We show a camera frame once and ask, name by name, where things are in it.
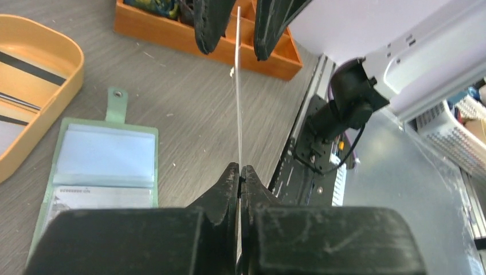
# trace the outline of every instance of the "white wall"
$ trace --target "white wall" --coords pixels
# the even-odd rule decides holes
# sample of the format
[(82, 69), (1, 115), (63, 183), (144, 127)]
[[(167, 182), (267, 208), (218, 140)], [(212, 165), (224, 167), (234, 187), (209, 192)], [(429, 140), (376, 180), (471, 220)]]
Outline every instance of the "white wall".
[(313, 0), (290, 28), (309, 51), (342, 64), (388, 44), (449, 1)]

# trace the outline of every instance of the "green wallet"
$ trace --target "green wallet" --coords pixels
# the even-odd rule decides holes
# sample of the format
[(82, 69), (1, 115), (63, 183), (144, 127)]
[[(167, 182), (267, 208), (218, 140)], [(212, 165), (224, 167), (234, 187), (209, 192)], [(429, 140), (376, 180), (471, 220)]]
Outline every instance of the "green wallet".
[(158, 130), (125, 124), (127, 103), (109, 88), (105, 121), (62, 120), (30, 254), (65, 210), (158, 207)]

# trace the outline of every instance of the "gray wood grain surface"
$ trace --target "gray wood grain surface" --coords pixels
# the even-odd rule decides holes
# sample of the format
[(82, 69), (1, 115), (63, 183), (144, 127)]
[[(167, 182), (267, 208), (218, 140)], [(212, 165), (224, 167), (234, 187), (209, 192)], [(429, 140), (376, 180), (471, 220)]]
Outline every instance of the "gray wood grain surface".
[[(0, 6), (0, 13), (33, 19), (83, 49), (84, 86), (61, 117), (103, 120), (107, 88), (129, 91), (127, 123), (160, 132), (161, 207), (188, 205), (237, 162), (230, 66), (115, 34), (113, 0), (0, 0)], [(304, 68), (290, 82), (242, 73), (243, 163), (267, 184), (317, 62), (302, 48), (300, 55)], [(20, 274), (25, 266), (59, 126), (58, 120), (0, 185), (0, 274)]]

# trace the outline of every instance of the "wooden box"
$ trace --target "wooden box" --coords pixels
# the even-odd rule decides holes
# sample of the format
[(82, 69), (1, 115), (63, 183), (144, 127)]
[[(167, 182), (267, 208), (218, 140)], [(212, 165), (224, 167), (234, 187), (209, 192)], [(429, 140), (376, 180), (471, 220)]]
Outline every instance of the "wooden box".
[(237, 0), (225, 36), (209, 55), (197, 48), (194, 29), (178, 21), (158, 17), (116, 1), (114, 30), (126, 36), (153, 42), (197, 56), (234, 64), (237, 7), (241, 6), (241, 67), (268, 76), (290, 80), (302, 68), (302, 61), (290, 31), (284, 32), (275, 50), (266, 61), (257, 61), (253, 49), (255, 7), (252, 0)]
[(84, 55), (70, 38), (32, 20), (0, 14), (0, 26), (1, 183), (81, 89)]

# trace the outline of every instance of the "white basket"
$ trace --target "white basket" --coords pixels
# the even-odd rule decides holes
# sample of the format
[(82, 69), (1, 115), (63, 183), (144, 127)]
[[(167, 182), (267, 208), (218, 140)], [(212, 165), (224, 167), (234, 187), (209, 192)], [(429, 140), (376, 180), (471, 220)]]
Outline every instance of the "white basket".
[[(463, 117), (486, 119), (486, 108), (470, 96), (456, 105)], [(486, 180), (486, 145), (449, 110), (446, 101), (417, 117), (418, 133), (472, 176)]]

